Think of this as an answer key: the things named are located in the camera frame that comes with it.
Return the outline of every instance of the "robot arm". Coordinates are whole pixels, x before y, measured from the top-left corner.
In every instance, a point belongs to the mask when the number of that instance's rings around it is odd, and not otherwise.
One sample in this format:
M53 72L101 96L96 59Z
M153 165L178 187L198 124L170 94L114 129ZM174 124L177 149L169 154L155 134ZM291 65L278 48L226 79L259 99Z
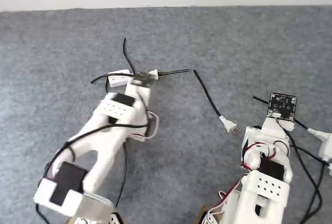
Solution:
M113 203L96 195L105 176L114 163L114 157L127 137L144 141L148 124L146 106L149 102L150 88L144 80L128 81L126 93L109 93L94 110L89 121L68 142L78 137L69 149L64 149L55 159L52 178L43 178L38 186L34 201L63 215L80 217L89 223L109 223L114 216ZM91 135L85 134L115 124ZM97 161L90 171L80 168L73 162L75 157L95 150Z
M281 224L293 176L283 128L293 130L295 104L294 96L271 94L263 126L247 127L244 134L241 162L250 172L221 196L201 224Z

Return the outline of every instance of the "black wire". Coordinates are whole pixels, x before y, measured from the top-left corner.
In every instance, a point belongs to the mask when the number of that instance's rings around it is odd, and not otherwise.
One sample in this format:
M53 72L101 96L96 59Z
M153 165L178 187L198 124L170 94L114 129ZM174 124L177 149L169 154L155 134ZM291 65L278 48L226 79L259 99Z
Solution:
M256 100L258 100L258 101L261 101L261 102L263 102L263 103L265 103L265 104L269 104L267 101L265 101L265 100L263 100L263 99L261 99L261 98L259 98L259 97L256 97L256 96L253 96L253 98L254 99L256 99ZM308 127L305 125L305 124L303 124L302 122L300 122L299 120L297 120L297 119L294 119L294 121L296 122L296 123L298 123L301 127L303 127L304 129L308 129Z
M287 156L289 156L289 147L285 144L285 142L282 142L281 140L276 140L276 141L273 142L273 144L276 144L276 143L282 143L282 144L284 144L286 146L286 148L287 148Z
M43 215L40 210L39 210L39 204L36 204L36 212L37 214L40 216L41 219L43 219L43 221L46 223L46 224L50 224L50 222L48 221L48 219L46 218L45 215Z
M180 70L174 70L174 71L169 71L169 72L158 72L158 76L165 76L165 75L172 75L172 74L178 74L178 73L185 73L189 72L190 69L180 69Z
M94 84L97 80L100 80L102 78L108 77L108 76L113 76L113 75L119 75L119 76L127 76L127 77L135 77L135 75L132 74L123 74L123 73L110 73L110 74L103 74L101 76L98 76L97 78L93 79L90 81L91 84Z
M322 163L322 164L325 165L325 166L329 166L329 163L328 163L328 162L326 162L326 161L320 159L319 157L315 156L315 155L312 154L311 152L309 152L309 151L307 151L307 150L305 150L305 149L303 149L303 148L301 148L301 147L299 147L299 146L296 146L296 147L297 147L297 149L299 149L299 150L303 151L304 153L308 154L309 156L311 156L313 159L317 160L319 163Z
M131 61L129 60L128 56L127 56L127 51L126 51L126 38L123 39L123 44L122 44L122 51L123 51L123 55L125 57L125 59L127 60L133 74L135 75L136 74L136 69L135 67L133 66L133 64L131 63Z
M119 205L119 201L120 201L123 189L125 187L126 177L127 177L128 151L127 151L127 147L126 147L126 143L125 142L123 143L122 147L123 147L123 152L124 152L123 178L122 178L120 192L118 194L118 198L116 199L115 207L117 207Z
M204 83L203 83L201 77L199 77L199 75L198 75L196 69L193 70L193 73L196 75L196 77L197 77L199 83L201 83L201 86L202 86L202 88L203 88L203 90L204 90L204 92L205 92L205 94L206 94L206 97L207 97L207 99L209 100L209 102L210 102L210 104L211 104L213 110L216 112L216 114L218 115L218 117L220 117L221 114L220 114L220 112L218 111L218 109L216 108L216 106L214 105L214 103L213 103L213 101L212 101L212 99L211 99L211 97L210 97L210 95L209 95L209 93L208 93L208 90L206 89L206 87L205 87L205 85L204 85Z
M76 160L76 155L75 155L75 152L74 152L74 150L72 149L72 147L68 147L68 149L71 151L71 153L72 153L72 156L73 156L73 162Z
M47 176L48 171L50 170L52 164L54 163L54 161L56 160L56 158L67 148L69 148L70 145L72 145L73 143L79 141L80 139L89 136L91 134L94 134L96 132L99 132L101 130L107 129L107 128L112 128L112 127L126 127L126 128L144 128L147 127L148 124L144 124L144 125L132 125L132 124L107 124L104 125L103 127L99 127L97 129L94 129L90 132L84 133L81 136L76 137L75 139L68 141L64 144L63 147L60 148L60 150L57 151L57 153L54 155L54 157L51 159L51 161L47 164L44 174L43 174L43 178Z
M105 81L105 91L106 91L106 93L108 93L108 77L106 78L106 81Z
M316 213L321 209L321 207L322 207L322 205L323 205L323 198L322 198L322 195L321 195L320 189L319 189L319 187L317 186L317 184L316 184L316 182L314 181L314 179L312 178L312 176L311 176L310 172L308 171L308 169L307 169L305 163L303 162L302 157L301 157L301 154L299 153L299 149L298 149L298 147L297 147L297 145L296 145L296 143L295 143L295 140L293 139L293 137L290 135L290 133L289 133L286 129L284 129L284 128L282 128L282 129L284 130L284 132L285 132L285 133L287 134L287 136L289 137L289 139L290 139L290 141L291 141L291 143L292 143L292 145L293 145L293 148L294 148L294 150L295 150L295 154L296 154L296 156L297 156L297 158L298 158L298 160L299 160L299 162L300 162L300 164L301 164L303 170L305 171L305 173L306 173L307 177L309 178L311 184L312 184L313 187L315 188L315 193L317 193L317 196L318 196L318 199L319 199L319 203L318 203L318 206L317 206L317 209L318 209L318 210L316 209L316 210L315 210L316 212L314 213L314 214L316 214ZM300 224L304 224L304 223L305 223L309 218L311 218L314 214L311 213L309 216L307 216L307 217L305 218L305 221L302 220L302 221L300 222Z
M321 183L322 183L322 180L323 180L323 176L324 176L324 171L325 171L325 165L322 164L320 177L319 177L318 183L317 183L318 188L321 186ZM317 190L315 190L315 192L314 192L314 194L313 194L313 196L311 198L309 207L308 207L308 209L306 211L306 214L303 217L301 223L305 223L307 220L309 220L312 216L314 216L321 209L321 207L318 206L313 212L309 213L310 210L311 210L311 208L312 208L313 202L315 201L316 195L317 195Z

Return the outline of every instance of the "circuit board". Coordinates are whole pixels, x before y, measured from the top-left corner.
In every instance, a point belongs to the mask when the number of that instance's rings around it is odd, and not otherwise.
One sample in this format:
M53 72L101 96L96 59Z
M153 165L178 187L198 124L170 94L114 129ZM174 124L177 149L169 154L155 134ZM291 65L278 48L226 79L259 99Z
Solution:
M288 94L271 93L268 117L294 121L297 97Z

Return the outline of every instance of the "gray carpet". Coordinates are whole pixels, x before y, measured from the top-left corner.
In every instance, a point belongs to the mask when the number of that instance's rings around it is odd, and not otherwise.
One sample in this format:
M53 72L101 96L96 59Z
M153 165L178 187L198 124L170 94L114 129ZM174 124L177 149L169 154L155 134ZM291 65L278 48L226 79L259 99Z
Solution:
M127 223L193 223L244 172L240 147L247 125L262 124L266 106L252 95L299 96L297 117L332 131L332 7L226 7L64 10L0 13L0 223L42 223L32 197L54 152L87 121L104 96L94 77L128 68L196 68L219 110L236 120L227 134L193 73L154 87L161 117L156 138L129 141L129 168L119 211ZM320 141L296 126L298 145L314 154ZM81 159L91 166L94 154ZM320 165L303 155L318 178ZM313 193L294 152L294 177L283 223L298 223ZM100 193L112 201L122 150ZM321 186L322 210L308 223L330 223L332 178ZM60 215L41 209L51 223Z

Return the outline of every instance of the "white plastic part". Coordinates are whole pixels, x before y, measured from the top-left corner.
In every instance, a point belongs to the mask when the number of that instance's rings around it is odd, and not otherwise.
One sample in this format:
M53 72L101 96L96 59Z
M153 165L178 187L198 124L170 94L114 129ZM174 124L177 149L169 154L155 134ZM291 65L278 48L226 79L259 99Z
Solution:
M279 124L286 130L292 131L294 123L286 120L279 120ZM267 117L262 126L262 134L284 139L287 134L282 130L274 118Z
M83 219L93 218L105 223L110 220L110 213L114 211L114 205L110 200L101 196L81 194L70 190L62 206L59 206L50 202L56 187L55 182L43 178L34 196L34 201L65 216L80 216Z
M123 69L123 70L110 72L109 74L113 74L113 73L130 74L130 71L129 71L129 69ZM115 87L126 85L127 82L129 81L130 77L113 75L113 76L108 76L107 79L108 79L110 87L115 88Z
M244 177L242 184L237 210L231 223L281 224L289 185L256 170ZM255 213L256 205L263 205L259 216Z
M117 124L146 125L148 119L145 106L149 103L150 88L132 85L130 84L131 81L132 78L128 81L126 95L135 98L132 107L113 101L116 94L107 94L105 99L95 109L88 122L70 140L107 125L109 116L116 118ZM73 143L71 148L76 158L81 157L91 150L95 150L98 153L96 163L82 182L84 194L70 190L62 206L58 206L50 202L57 184L43 178L34 197L35 202L61 214L89 220L88 224L120 224L120 222L113 222L113 219L110 217L114 210L113 203L94 193L98 190L107 173L112 168L114 157L127 137L134 133L144 134L146 129L147 127L113 127L103 129ZM69 149L59 154L53 163L53 176L63 162L71 163L72 158L72 153Z
M255 170L260 165L261 153L264 153L266 157L269 157L275 152L275 156L271 160L282 164L285 167L284 182L289 184L293 177L291 165L287 156L290 151L289 138L288 136L280 138L280 136L282 135L278 132L267 132L266 130L264 132L264 125L261 130L247 127L242 142L242 151L245 150L245 146L249 147L255 142L261 142L264 144L254 146L245 151L243 162Z
M312 133L323 142L318 152L318 155L324 161L329 161L330 159L332 159L332 134L318 131L312 128L308 128L308 132Z
M117 215L111 214L109 221L106 222L105 224L121 224L121 223L122 222L118 219ZM98 221L94 221L94 220L86 220L86 219L82 219L82 218L77 218L75 220L74 224L101 224L101 223Z
M135 108L115 102L112 100L113 97L113 94L108 94L105 99L101 101L96 112L122 121L126 121L127 118L135 115Z
M237 204L239 202L239 198L240 198L240 193L239 191L235 190L233 191L227 201L225 202L225 204L223 205L223 218L221 219L221 221L219 222L219 224L231 224L234 220L234 215L236 213L237 210Z
M128 107L126 105L112 101L111 99L114 96L114 93L107 94L105 101L102 101L100 106L96 108L92 117L85 124L82 130L71 139L101 126L107 125L108 116L116 116L119 119L117 121L118 124L143 125L147 123L145 107L139 98L136 98L133 107ZM121 111L119 113L109 111L110 109L114 109L113 105L116 106L116 108L120 107ZM77 158L91 150L95 150L98 153L95 165L83 180L84 192L95 193L106 177L108 171L112 167L115 154L121 147L122 143L126 141L126 138L132 133L145 131L146 128L133 129L114 127L110 130L106 129L91 134L74 143L71 148L74 150L75 156ZM53 163L53 175L55 175L61 163L64 161L72 161L72 154L68 149L64 150Z

